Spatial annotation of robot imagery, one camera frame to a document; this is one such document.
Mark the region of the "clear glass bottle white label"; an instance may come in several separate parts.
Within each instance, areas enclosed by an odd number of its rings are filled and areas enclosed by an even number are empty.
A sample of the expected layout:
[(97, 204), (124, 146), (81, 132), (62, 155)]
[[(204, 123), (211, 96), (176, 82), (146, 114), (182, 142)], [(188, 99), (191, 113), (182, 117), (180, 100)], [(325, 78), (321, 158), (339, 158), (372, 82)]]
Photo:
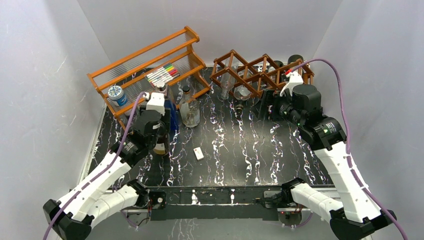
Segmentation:
[(193, 97), (188, 85), (182, 87), (182, 98), (179, 101), (179, 111), (183, 124), (188, 128), (194, 128), (200, 123), (200, 104)]

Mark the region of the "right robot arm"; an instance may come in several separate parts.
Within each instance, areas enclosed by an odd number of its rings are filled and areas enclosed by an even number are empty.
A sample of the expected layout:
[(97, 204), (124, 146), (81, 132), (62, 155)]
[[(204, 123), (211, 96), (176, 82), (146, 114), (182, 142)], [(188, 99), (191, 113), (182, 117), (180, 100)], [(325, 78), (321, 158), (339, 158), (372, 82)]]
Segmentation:
[(265, 193), (261, 200), (264, 207), (305, 206), (328, 222), (340, 240), (361, 240), (395, 222), (395, 213), (379, 206), (366, 193), (365, 184), (359, 183), (354, 161), (346, 152), (347, 135), (335, 118), (323, 113), (321, 93), (315, 86), (268, 89), (254, 112), (260, 119), (269, 117), (295, 125), (323, 163), (339, 195), (339, 199), (333, 199), (297, 177), (283, 183), (280, 193)]

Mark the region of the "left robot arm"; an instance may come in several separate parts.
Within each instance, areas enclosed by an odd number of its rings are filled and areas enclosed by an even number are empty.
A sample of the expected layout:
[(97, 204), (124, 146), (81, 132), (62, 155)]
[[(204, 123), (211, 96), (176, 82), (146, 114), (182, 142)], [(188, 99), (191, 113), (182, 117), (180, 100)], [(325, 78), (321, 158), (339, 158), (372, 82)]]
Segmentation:
[(46, 239), (54, 231), (63, 240), (85, 240), (103, 220), (129, 207), (158, 210), (166, 205), (166, 193), (147, 187), (137, 179), (107, 193), (114, 182), (129, 172), (155, 147), (170, 129), (170, 110), (142, 110), (130, 133), (118, 140), (101, 163), (74, 189), (43, 205), (48, 222)]

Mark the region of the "blue square bottle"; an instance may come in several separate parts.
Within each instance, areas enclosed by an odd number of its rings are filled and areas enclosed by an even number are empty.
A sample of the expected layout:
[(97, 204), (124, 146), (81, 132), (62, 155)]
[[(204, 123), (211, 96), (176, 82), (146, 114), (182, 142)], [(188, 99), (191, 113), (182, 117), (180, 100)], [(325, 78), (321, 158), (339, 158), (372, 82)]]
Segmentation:
[(177, 104), (172, 89), (163, 80), (159, 80), (155, 87), (157, 92), (164, 94), (165, 108), (170, 109), (170, 130), (174, 132), (179, 131), (180, 123), (177, 113)]

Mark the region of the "dark bottle gold cap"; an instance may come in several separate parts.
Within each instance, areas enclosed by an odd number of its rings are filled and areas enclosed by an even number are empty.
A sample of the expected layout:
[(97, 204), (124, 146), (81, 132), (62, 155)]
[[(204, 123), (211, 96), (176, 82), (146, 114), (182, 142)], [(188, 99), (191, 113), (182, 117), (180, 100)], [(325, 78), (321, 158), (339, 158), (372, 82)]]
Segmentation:
[(153, 151), (157, 155), (168, 155), (169, 154), (169, 132), (166, 128), (161, 128), (158, 131), (158, 138)]

